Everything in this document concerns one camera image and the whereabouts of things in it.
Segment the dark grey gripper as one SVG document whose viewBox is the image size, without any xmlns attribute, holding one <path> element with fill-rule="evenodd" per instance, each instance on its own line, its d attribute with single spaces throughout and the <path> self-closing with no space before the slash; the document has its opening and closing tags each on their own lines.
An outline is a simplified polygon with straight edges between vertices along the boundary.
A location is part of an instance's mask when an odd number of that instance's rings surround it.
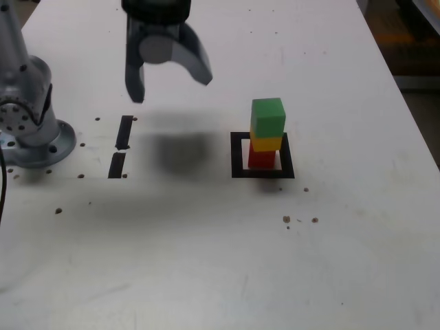
<svg viewBox="0 0 440 330">
<path fill-rule="evenodd" d="M 212 81 L 208 55 L 185 21 L 146 22 L 132 16 L 126 20 L 125 85 L 134 103 L 145 96 L 144 63 L 174 62 L 203 85 Z"/>
</svg>

